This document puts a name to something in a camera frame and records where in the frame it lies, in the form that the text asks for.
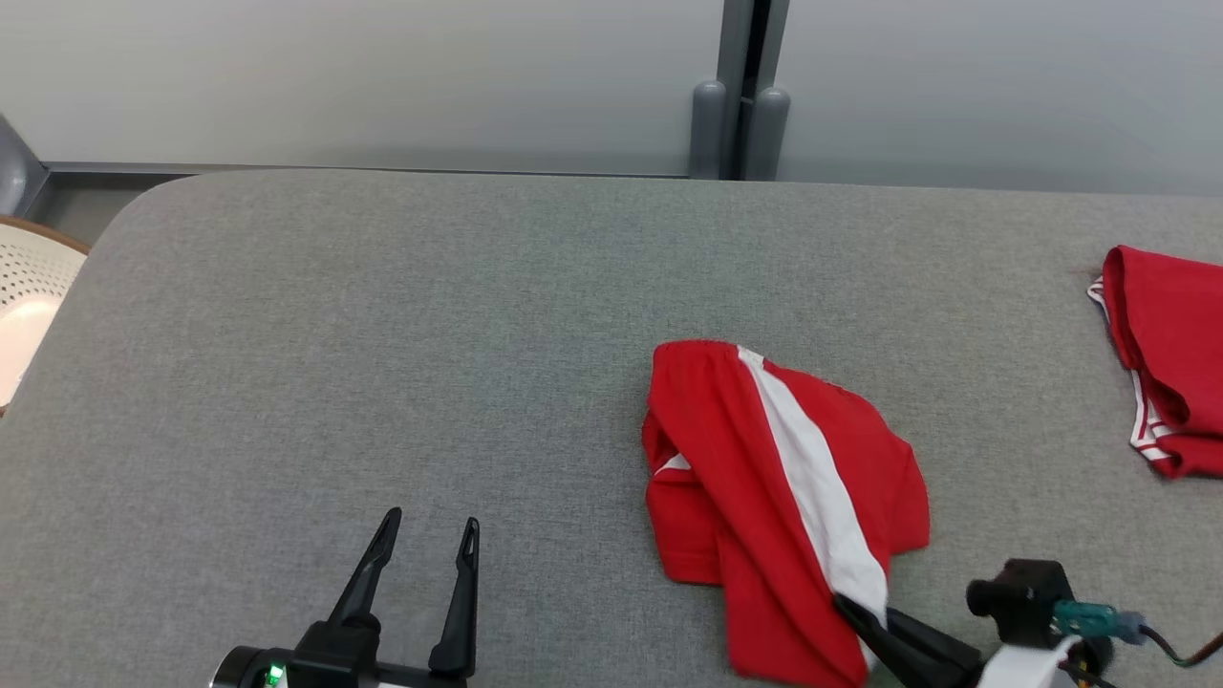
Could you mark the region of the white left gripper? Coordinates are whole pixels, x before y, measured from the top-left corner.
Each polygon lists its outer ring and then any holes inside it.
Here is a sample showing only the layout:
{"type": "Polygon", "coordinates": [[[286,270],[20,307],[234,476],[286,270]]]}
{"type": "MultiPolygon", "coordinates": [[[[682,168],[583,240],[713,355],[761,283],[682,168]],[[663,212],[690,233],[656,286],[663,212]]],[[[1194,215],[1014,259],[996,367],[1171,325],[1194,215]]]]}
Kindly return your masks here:
{"type": "Polygon", "coordinates": [[[477,664],[479,523],[470,517],[455,558],[456,579],[440,642],[424,668],[383,662],[372,618],[375,589],[393,558],[402,510],[393,506],[333,605],[327,622],[309,626],[297,646],[236,646],[223,657],[212,687],[467,687],[477,664]]]}

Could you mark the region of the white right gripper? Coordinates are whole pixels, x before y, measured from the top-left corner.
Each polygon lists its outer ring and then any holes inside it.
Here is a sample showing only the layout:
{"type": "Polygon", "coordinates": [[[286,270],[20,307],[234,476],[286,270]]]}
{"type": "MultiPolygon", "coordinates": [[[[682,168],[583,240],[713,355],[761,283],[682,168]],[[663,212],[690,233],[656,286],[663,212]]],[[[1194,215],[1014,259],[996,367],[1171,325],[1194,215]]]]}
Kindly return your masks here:
{"type": "Polygon", "coordinates": [[[1059,665],[1070,657],[1079,637],[1065,637],[1054,649],[1000,645],[983,664],[978,649],[894,607],[878,613],[844,593],[835,593],[833,602],[904,687],[1077,687],[1059,665]]]}

